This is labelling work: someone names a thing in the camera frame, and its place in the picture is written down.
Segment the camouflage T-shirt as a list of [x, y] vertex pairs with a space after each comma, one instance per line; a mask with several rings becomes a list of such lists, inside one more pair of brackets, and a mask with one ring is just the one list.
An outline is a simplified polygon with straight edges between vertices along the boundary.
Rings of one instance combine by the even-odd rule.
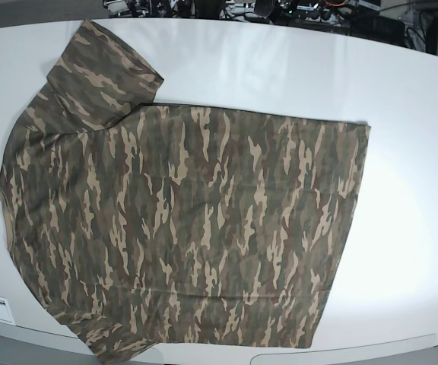
[[157, 104], [162, 83], [81, 24], [5, 146], [15, 267], [104, 364], [159, 343], [310, 347], [370, 127]]

